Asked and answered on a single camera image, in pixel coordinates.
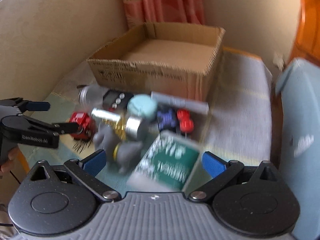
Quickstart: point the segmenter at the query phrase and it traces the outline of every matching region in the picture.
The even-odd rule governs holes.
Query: finger
[[[13,160],[18,156],[19,151],[20,151],[20,150],[19,150],[18,147],[15,147],[15,148],[13,148],[12,150],[10,150],[9,153],[8,153],[8,159],[9,159],[10,161],[13,161]]]
[[[1,171],[3,173],[9,172],[14,167],[14,161],[7,161],[6,163],[1,165]]]

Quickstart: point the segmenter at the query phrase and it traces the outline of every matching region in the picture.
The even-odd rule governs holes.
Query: red ball
[[[194,129],[193,121],[191,119],[183,119],[180,121],[180,131],[183,133],[192,133]]]
[[[190,112],[186,109],[179,109],[177,111],[177,118],[179,121],[183,119],[189,119],[190,118]]]

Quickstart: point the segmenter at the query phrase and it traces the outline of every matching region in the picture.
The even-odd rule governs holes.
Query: silver bolt
[[[153,200],[157,200],[160,197],[158,195],[152,195],[150,198],[153,199]]]
[[[108,190],[102,194],[106,199],[115,199],[119,196],[119,193],[114,190]]]
[[[191,198],[193,199],[204,199],[207,194],[203,191],[194,191],[190,194]]]

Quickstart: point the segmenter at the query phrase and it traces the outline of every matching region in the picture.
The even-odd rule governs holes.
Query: curtain
[[[204,24],[202,0],[123,0],[129,28],[142,22]]]

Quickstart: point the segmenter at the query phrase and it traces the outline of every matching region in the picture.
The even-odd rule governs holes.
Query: red object
[[[96,132],[96,123],[87,113],[74,112],[69,122],[76,122],[79,125],[79,131],[71,134],[75,140],[90,141]]]
[[[191,119],[183,119],[180,121],[180,131],[183,133],[192,133],[194,129],[193,121]]]
[[[177,111],[177,118],[179,121],[183,119],[189,119],[190,118],[190,112],[186,109],[179,109]]]

